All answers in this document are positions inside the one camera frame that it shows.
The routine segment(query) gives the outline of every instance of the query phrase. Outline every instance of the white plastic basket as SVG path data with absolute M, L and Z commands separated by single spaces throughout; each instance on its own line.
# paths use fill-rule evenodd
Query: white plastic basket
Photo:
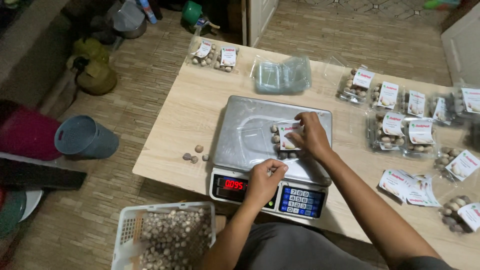
M 208 243 L 198 236 L 200 227 L 192 227 L 190 232 L 191 242 L 189 243 L 186 257 L 191 257 L 191 264 L 198 264 L 202 251 L 206 246 L 212 246 L 215 243 L 215 206 L 211 202 L 185 202 L 126 207 L 120 213 L 119 225 L 117 229 L 117 239 L 113 251 L 112 270 L 141 270 L 140 255 L 147 249 L 149 241 L 143 241 L 142 231 L 144 219 L 149 212 L 170 213 L 172 210 L 183 210 L 187 212 L 198 211 L 203 208 L 211 212 L 212 220 L 212 238 Z

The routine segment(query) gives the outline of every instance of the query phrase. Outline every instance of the person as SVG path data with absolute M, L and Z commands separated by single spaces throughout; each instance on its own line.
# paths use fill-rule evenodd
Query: person
M 353 216 L 395 270 L 452 270 L 400 215 L 378 196 L 330 148 L 315 112 L 295 117 L 303 136 L 286 136 L 307 150 L 328 172 Z M 288 166 L 269 159 L 251 170 L 242 205 L 218 235 L 202 262 L 203 270 L 373 270 L 374 267 L 342 251 L 319 233 L 283 223 L 252 225 L 270 201 Z

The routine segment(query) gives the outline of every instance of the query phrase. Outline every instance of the stainless steel scale platform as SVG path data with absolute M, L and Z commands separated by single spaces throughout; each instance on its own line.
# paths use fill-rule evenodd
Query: stainless steel scale platform
M 230 96 L 213 159 L 210 197 L 240 204 L 252 167 L 266 159 L 278 159 L 270 127 L 273 124 L 295 123 L 297 121 L 293 118 L 303 111 L 318 114 L 331 147 L 331 112 Z M 309 155 L 282 162 L 288 165 L 288 171 L 263 210 L 306 219 L 319 218 L 331 183 L 328 174 Z

